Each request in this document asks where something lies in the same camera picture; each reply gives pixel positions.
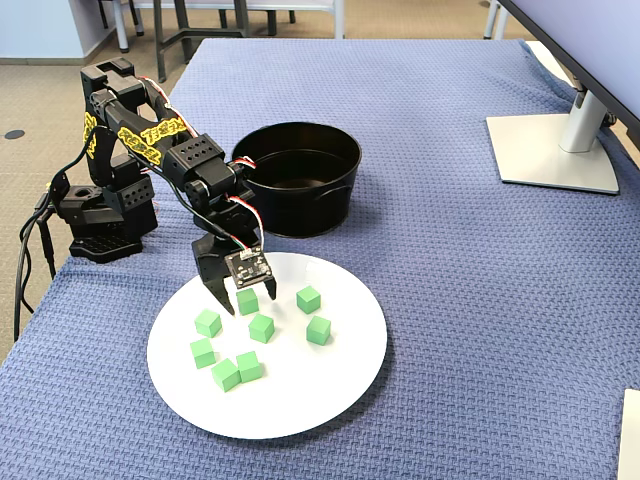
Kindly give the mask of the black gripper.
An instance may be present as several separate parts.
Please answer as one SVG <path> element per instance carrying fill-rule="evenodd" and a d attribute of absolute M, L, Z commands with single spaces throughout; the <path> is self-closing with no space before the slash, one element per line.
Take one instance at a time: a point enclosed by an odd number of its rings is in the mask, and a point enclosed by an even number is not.
<path fill-rule="evenodd" d="M 231 316 L 235 315 L 235 310 L 225 287 L 228 277 L 238 288 L 264 282 L 269 297 L 275 300 L 277 296 L 276 280 L 273 277 L 266 279 L 266 257 L 257 235 L 250 233 L 240 240 L 245 248 L 211 233 L 192 243 L 203 285 Z"/>

